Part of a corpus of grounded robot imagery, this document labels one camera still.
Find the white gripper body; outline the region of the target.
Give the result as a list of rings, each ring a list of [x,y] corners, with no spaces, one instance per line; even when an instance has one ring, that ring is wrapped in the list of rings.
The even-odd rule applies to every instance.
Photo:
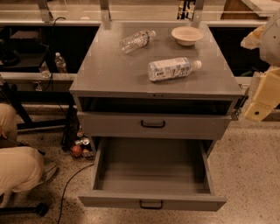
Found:
[[[270,66],[267,70],[268,74],[274,74],[276,76],[280,76],[280,67],[279,66]]]

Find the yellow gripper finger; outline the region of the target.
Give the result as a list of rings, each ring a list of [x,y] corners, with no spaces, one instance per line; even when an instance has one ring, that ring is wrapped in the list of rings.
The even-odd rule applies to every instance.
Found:
[[[244,113],[244,118],[253,122],[260,122],[280,104],[280,76],[261,75],[260,82],[253,96],[252,102]]]
[[[258,48],[262,41],[264,26],[261,25],[255,28],[250,34],[248,34],[242,41],[241,46],[249,50]]]

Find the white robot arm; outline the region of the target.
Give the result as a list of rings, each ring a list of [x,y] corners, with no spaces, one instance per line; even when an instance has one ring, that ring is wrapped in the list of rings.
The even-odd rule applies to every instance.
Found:
[[[244,118],[260,122],[280,104],[280,9],[265,25],[255,28],[241,41],[247,49],[258,48],[260,59],[269,69],[260,75],[253,99],[244,112]]]

